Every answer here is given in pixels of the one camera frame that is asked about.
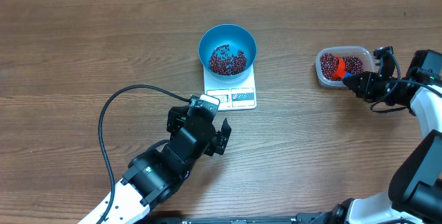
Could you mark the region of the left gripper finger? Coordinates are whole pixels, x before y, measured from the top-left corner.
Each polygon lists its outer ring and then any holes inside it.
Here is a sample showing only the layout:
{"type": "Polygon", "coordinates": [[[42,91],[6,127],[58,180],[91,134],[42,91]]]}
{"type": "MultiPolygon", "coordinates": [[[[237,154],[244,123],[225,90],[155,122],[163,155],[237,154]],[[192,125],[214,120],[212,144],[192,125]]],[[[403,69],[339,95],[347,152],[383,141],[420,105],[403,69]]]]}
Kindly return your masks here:
{"type": "Polygon", "coordinates": [[[216,131],[215,136],[211,139],[208,147],[206,148],[204,154],[208,156],[213,156],[215,153],[218,155],[223,155],[227,147],[231,135],[231,126],[228,120],[225,118],[222,127],[219,131],[216,131]]]}
{"type": "Polygon", "coordinates": [[[174,106],[169,110],[166,130],[169,133],[177,133],[186,121],[189,108],[187,106],[174,106]]]}

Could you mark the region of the red scoop with blue handle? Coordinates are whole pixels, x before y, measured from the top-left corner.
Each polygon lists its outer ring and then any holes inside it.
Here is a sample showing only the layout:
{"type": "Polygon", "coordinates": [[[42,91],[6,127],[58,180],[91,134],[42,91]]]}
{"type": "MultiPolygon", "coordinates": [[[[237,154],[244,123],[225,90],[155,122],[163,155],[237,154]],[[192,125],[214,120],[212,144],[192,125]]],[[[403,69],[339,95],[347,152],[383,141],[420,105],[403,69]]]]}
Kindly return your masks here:
{"type": "Polygon", "coordinates": [[[338,60],[338,67],[331,74],[331,78],[333,80],[343,80],[346,77],[351,77],[352,74],[346,71],[346,63],[345,63],[345,61],[342,58],[340,58],[340,57],[336,57],[336,59],[338,60]]]}

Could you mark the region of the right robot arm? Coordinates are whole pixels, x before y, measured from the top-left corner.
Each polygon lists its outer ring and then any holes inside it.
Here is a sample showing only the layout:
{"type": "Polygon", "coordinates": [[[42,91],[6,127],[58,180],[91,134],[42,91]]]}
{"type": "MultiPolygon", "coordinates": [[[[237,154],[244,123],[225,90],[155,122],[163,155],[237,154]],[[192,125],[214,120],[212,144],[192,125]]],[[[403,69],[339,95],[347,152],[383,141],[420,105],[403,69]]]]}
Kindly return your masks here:
{"type": "Polygon", "coordinates": [[[418,120],[422,142],[395,172],[389,189],[368,198],[349,198],[313,223],[441,222],[441,54],[415,52],[401,75],[392,47],[374,51],[378,72],[337,76],[356,97],[375,107],[407,109],[418,120]]]}

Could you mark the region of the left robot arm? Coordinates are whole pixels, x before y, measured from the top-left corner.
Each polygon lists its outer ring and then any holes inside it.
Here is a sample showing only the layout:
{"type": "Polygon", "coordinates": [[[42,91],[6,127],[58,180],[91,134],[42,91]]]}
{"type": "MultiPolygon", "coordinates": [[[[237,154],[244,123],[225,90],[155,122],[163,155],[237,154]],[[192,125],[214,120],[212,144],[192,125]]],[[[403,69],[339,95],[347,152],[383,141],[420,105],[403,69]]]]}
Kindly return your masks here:
{"type": "Polygon", "coordinates": [[[225,120],[215,130],[212,121],[217,112],[218,106],[201,102],[171,108],[166,126],[171,136],[159,142],[162,150],[154,144],[132,159],[115,184],[114,200],[107,195],[79,223],[97,223],[101,217],[108,224],[136,223],[174,195],[201,155],[224,153],[231,127],[225,120]]]}

